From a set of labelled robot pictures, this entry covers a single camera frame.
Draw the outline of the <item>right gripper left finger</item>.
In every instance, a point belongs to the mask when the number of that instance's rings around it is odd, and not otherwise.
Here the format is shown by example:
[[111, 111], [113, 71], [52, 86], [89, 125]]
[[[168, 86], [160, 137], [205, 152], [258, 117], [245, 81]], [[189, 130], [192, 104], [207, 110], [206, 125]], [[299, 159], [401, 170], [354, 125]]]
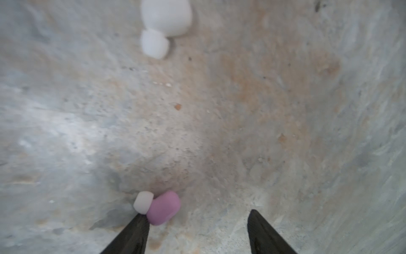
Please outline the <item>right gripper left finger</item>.
[[145, 254], [150, 223], [137, 214], [100, 254]]

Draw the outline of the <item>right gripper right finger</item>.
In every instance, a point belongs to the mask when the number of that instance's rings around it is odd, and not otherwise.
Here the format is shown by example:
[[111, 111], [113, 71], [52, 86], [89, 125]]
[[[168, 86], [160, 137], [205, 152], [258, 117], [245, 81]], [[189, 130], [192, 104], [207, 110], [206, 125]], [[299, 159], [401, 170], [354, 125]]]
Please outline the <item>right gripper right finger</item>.
[[257, 210], [250, 211], [247, 232], [252, 254], [297, 254]]

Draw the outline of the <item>purple earbud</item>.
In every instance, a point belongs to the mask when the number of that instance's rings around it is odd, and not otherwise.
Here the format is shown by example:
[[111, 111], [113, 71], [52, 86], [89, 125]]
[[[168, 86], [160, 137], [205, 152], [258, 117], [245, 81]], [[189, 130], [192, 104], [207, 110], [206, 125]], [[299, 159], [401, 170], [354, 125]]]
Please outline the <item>purple earbud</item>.
[[154, 226], [162, 225], [174, 217], [181, 208], [181, 200], [177, 193], [169, 190], [157, 198], [149, 191], [139, 192], [133, 207], [138, 214], [147, 216]]

